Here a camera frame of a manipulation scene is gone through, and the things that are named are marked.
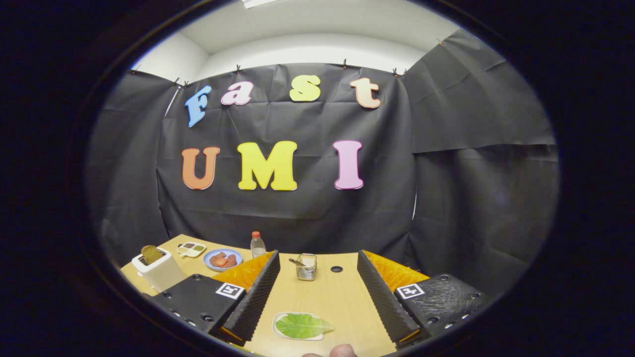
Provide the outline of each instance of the orange letter u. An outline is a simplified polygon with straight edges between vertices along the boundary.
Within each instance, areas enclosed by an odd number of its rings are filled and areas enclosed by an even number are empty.
[[[202,179],[197,178],[194,174],[196,156],[198,156],[199,152],[199,149],[185,149],[181,152],[183,156],[183,183],[193,190],[204,190],[211,186],[214,181],[216,155],[220,152],[220,149],[215,146],[203,149],[203,154],[205,154],[205,175]]]

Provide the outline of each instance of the letter f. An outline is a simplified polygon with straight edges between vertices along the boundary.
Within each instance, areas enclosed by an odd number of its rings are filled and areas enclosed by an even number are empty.
[[[209,92],[211,92],[211,87],[205,86],[202,90],[199,90],[192,98],[185,102],[187,111],[190,114],[190,123],[188,124],[190,128],[192,128],[194,124],[198,123],[205,115],[205,112],[201,112],[201,109],[204,109],[207,106],[206,94]]]

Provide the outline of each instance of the spoon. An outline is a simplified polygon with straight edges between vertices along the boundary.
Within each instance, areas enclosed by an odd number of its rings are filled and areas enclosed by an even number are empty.
[[[294,264],[295,264],[295,265],[297,265],[298,267],[305,267],[305,266],[306,266],[306,265],[304,265],[303,263],[301,263],[301,262],[299,262],[299,261],[297,261],[297,260],[294,260],[293,258],[289,258],[289,261],[290,261],[290,262],[292,262],[292,263],[294,263]]]

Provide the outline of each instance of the letter i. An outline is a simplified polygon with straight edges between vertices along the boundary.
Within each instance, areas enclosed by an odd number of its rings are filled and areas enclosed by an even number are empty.
[[[364,186],[364,181],[358,173],[358,151],[361,142],[340,140],[333,143],[333,147],[340,156],[340,177],[335,181],[338,190],[356,190]]]

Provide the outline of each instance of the yellow letter m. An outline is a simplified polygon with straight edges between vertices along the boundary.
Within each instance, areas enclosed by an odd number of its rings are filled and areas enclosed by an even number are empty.
[[[298,145],[292,141],[280,141],[274,145],[265,159],[258,144],[246,142],[238,145],[238,152],[243,155],[243,178],[238,183],[241,190],[254,190],[256,183],[253,181],[251,173],[256,176],[262,189],[266,189],[271,182],[271,188],[277,191],[293,191],[298,188],[298,184],[293,181],[293,152]]]

